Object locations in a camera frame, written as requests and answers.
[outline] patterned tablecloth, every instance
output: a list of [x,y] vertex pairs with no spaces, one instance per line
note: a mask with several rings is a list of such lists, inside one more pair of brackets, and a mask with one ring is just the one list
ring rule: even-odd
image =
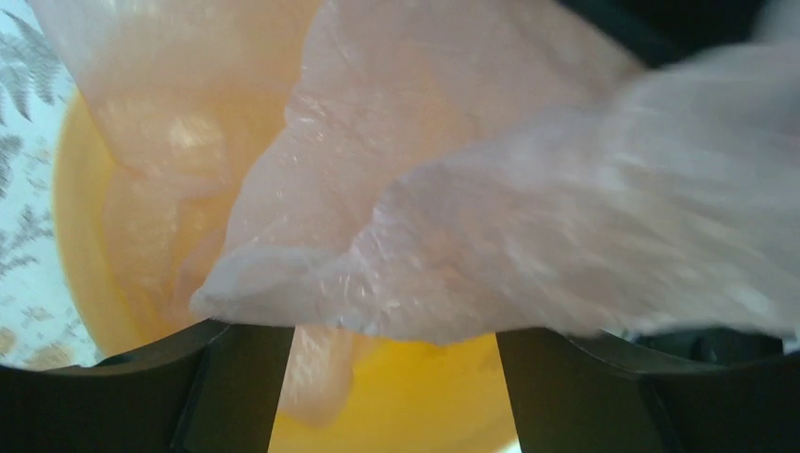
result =
[[28,369],[101,357],[58,260],[50,193],[75,83],[30,6],[0,0],[0,363]]

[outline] yellow plate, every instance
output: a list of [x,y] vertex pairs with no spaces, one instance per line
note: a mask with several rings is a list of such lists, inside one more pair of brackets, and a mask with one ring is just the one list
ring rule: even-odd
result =
[[[79,97],[67,115],[54,182],[57,241],[75,304],[107,354],[153,338],[137,325],[108,267],[101,214],[115,163]],[[360,362],[335,423],[278,415],[274,453],[493,453],[516,437],[493,336],[439,348],[386,343]]]

